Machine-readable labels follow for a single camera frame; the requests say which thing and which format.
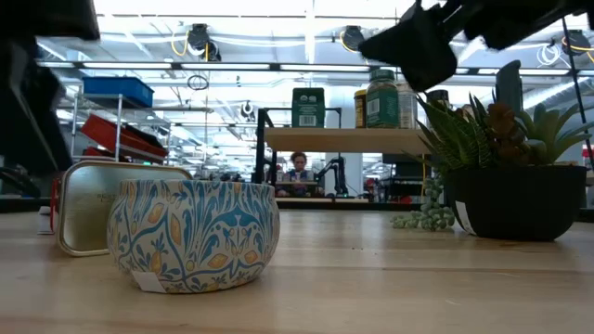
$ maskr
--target wooden shelf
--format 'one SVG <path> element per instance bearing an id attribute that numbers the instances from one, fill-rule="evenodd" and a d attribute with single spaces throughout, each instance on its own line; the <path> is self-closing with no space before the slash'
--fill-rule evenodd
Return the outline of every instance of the wooden shelf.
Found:
<path id="1" fill-rule="evenodd" d="M 408 129 L 265 129 L 265 141 L 276 151 L 430 154 L 419 136 L 421 130 Z"/>

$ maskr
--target blue storage bin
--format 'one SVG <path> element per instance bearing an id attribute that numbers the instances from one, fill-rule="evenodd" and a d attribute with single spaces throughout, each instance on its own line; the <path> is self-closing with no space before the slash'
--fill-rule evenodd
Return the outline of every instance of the blue storage bin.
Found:
<path id="1" fill-rule="evenodd" d="M 106 108 L 118 107 L 118 95 L 123 95 L 124 108 L 151 108 L 152 94 L 145 83 L 131 77 L 84 77 L 83 94 L 90 101 Z"/>

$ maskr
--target green jar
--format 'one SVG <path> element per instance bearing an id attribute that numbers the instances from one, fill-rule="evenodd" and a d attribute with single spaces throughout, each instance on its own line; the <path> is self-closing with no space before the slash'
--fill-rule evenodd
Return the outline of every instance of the green jar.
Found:
<path id="1" fill-rule="evenodd" d="M 397 128 L 400 124 L 398 89 L 391 70 L 375 70 L 369 75 L 367 126 Z"/>

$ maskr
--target green box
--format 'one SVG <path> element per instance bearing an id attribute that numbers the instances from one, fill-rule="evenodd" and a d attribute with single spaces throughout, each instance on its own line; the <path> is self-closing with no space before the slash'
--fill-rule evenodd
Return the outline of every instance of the green box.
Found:
<path id="1" fill-rule="evenodd" d="M 368 127 L 397 128 L 400 125 L 398 91 L 378 89 L 368 92 Z"/>
<path id="2" fill-rule="evenodd" d="M 324 127 L 324 88 L 293 88 L 292 127 Z"/>

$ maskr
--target yellow cable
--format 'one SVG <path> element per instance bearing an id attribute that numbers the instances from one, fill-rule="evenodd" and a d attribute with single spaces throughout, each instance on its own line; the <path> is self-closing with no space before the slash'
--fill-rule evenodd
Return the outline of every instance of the yellow cable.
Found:
<path id="1" fill-rule="evenodd" d="M 339 34 L 339 37 L 341 38 L 341 44 L 342 44 L 342 47 L 344 47 L 344 48 L 346 49 L 346 51 L 348 51 L 348 52 L 353 52 L 353 53 L 357 53 L 357 52 L 358 52 L 358 51 L 351 50 L 350 48 L 348 48 L 348 46 L 346 46 L 346 44 L 344 43 L 344 40 L 342 39 L 342 38 L 344 37 L 344 31 L 342 31 L 342 32 Z"/>
<path id="2" fill-rule="evenodd" d="M 187 37 L 188 36 L 189 36 L 189 31 L 186 32 L 186 41 L 184 42 L 184 52 L 183 53 L 179 53 L 179 51 L 177 51 L 177 49 L 175 48 L 175 43 L 174 43 L 175 32 L 172 35 L 171 48 L 172 48 L 172 50 L 174 50 L 175 54 L 178 55 L 179 57 L 183 57 L 183 56 L 186 55 L 186 52 L 187 52 Z"/>
<path id="3" fill-rule="evenodd" d="M 563 37 L 561 39 L 561 43 L 563 43 L 563 45 L 565 45 L 565 46 L 567 46 L 566 41 L 567 40 L 565 39 L 565 37 Z M 577 50 L 577 51 L 594 51 L 594 47 L 579 47 L 579 46 L 573 46 L 573 45 L 572 45 L 572 49 Z"/>

